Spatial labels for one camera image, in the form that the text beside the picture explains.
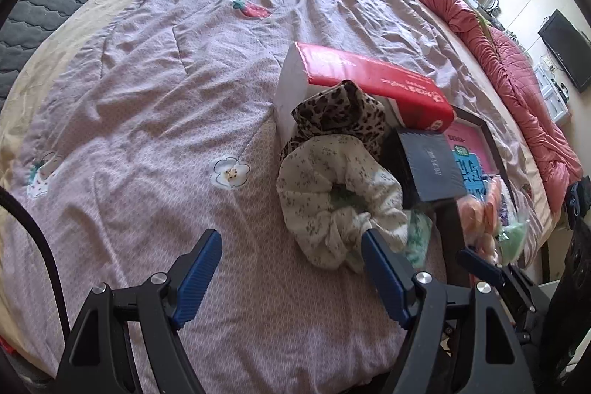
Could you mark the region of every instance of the white scrunchie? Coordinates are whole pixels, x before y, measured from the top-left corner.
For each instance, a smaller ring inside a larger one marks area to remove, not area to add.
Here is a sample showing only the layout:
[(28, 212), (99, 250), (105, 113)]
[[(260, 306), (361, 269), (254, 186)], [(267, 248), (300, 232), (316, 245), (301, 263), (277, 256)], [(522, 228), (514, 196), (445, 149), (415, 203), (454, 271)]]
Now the white scrunchie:
[[(335, 184), (361, 197), (367, 211), (336, 206), (331, 195)], [(370, 228), (393, 251), (406, 246), (400, 184), (356, 137), (316, 136), (303, 143), (281, 164), (277, 193), (287, 228), (315, 266), (337, 269), (345, 261), (361, 272), (361, 236)]]

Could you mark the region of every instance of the bed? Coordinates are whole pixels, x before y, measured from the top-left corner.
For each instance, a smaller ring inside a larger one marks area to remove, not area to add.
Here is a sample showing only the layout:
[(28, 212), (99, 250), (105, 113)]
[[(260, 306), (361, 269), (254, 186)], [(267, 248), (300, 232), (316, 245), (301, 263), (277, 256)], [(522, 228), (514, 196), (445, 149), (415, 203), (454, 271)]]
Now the bed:
[[(11, 89), (0, 116), (2, 185), (48, 238), (70, 324), (92, 285), (138, 284), (215, 227), (222, 261), (181, 332), (206, 391), (340, 392), (388, 370), (404, 331), (365, 277), (312, 267), (284, 226), (271, 113), (291, 41), (423, 72), (483, 117), (530, 215), (526, 261), (553, 218), (515, 121), (467, 48), (419, 2), (246, 0), (271, 12), (251, 19), (232, 1), (89, 0)], [(231, 156), (249, 166), (248, 182), (218, 189), (212, 163)], [(55, 175), (38, 188), (42, 159)], [(63, 340), (41, 258), (3, 211), (0, 225), (0, 335), (55, 374)], [(444, 280), (437, 236), (427, 269)], [(138, 329), (132, 339), (144, 392), (156, 392)]]

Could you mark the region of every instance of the red tissue package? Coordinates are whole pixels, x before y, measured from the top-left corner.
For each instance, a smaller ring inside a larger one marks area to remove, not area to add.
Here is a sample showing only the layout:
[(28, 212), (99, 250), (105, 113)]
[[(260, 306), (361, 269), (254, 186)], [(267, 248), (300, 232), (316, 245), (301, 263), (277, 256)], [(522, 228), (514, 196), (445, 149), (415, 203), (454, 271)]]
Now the red tissue package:
[(295, 106), (345, 79), (383, 104), (392, 127), (442, 132), (455, 119), (453, 107), (428, 77), (351, 52), (294, 42), (283, 63), (274, 101), (282, 145), (296, 126), (291, 116)]

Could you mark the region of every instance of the blue rubber tip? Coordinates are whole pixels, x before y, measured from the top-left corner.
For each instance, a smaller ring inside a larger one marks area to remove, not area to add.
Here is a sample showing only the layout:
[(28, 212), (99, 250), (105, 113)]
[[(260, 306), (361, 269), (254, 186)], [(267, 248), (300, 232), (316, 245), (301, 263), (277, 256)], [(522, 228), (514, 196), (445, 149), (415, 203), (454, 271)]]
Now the blue rubber tip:
[(221, 257), (222, 237), (218, 232), (214, 232), (178, 288), (177, 306), (170, 319), (176, 330), (182, 329), (185, 322), (195, 319)]
[(388, 316), (404, 329), (409, 328), (413, 316), (404, 307), (404, 288), (370, 231), (361, 238), (361, 253), (365, 261), (365, 269), (378, 290)]

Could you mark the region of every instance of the leopard print fabric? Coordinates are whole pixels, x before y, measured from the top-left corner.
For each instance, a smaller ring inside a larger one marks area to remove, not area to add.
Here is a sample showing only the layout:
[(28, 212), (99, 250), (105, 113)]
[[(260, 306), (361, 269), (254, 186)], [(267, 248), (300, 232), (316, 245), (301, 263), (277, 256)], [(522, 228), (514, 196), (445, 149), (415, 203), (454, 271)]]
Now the leopard print fabric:
[(365, 94), (352, 80), (313, 95), (291, 112), (297, 130), (284, 146), (281, 159), (315, 136), (345, 134), (357, 137), (378, 160), (386, 131), (381, 102)]

